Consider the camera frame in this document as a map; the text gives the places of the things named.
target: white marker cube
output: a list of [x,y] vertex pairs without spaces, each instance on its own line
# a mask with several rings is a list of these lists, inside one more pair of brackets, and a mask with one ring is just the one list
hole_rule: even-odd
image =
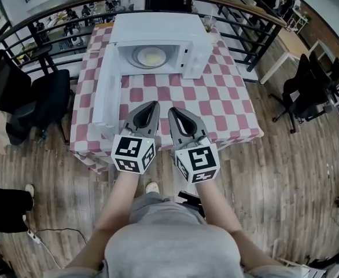
[[120,171],[143,174],[156,155],[154,139],[115,135],[112,159]]
[[175,165],[190,184],[214,179],[220,170],[217,146],[180,149],[175,152]]

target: wooden tabletop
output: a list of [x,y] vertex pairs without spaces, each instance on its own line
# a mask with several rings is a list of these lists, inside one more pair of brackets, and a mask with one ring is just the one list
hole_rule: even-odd
[[282,28],[278,34],[278,38],[286,51],[292,55],[299,58],[304,53],[307,57],[309,56],[307,47],[295,32],[288,32]]

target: brick wall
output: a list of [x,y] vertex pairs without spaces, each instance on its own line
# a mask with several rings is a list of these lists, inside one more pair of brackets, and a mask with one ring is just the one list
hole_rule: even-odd
[[[320,15],[316,14],[316,12],[303,1],[301,3],[301,12],[312,18],[310,23],[299,33],[308,46],[311,47],[317,40],[320,40],[330,48],[336,57],[339,58],[339,39],[336,34],[327,26]],[[321,53],[320,48],[317,47],[315,51],[319,56]],[[326,60],[325,58],[323,58],[322,63],[325,68],[330,66],[329,60]]]

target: open microwave door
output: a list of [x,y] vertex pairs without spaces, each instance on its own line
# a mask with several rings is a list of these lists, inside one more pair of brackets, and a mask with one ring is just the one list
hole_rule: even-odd
[[93,124],[110,141],[119,133],[121,75],[115,63],[117,50],[113,44],[105,48],[95,94]]

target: power strip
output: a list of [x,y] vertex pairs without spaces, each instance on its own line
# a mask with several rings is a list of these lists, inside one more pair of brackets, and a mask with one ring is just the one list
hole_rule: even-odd
[[38,238],[31,230],[28,230],[27,234],[36,244],[41,244],[41,239]]

